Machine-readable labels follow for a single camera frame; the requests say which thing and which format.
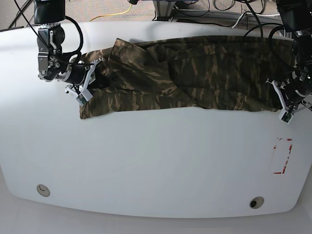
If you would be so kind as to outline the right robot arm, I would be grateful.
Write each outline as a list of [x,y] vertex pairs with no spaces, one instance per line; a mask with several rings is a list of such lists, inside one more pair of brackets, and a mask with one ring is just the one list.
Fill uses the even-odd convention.
[[[62,43],[65,31],[60,22],[69,20],[78,31],[79,46],[72,52],[63,52]],[[63,0],[36,0],[34,2],[34,23],[40,28],[36,32],[39,48],[39,78],[67,83],[65,92],[71,93],[81,105],[92,97],[91,89],[109,86],[109,80],[100,73],[99,65],[103,61],[82,61],[83,33],[78,23],[65,14]]]

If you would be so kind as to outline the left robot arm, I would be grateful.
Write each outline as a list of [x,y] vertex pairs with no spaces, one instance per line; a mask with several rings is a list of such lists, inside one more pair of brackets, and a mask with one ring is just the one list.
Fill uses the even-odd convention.
[[269,34],[269,45],[273,48],[273,34],[284,30],[293,36],[292,54],[295,67],[290,67],[289,77],[284,81],[267,81],[276,91],[282,105],[280,120],[290,123],[294,115],[312,104],[305,98],[312,94],[312,2],[310,0],[277,0],[282,26],[275,27]]

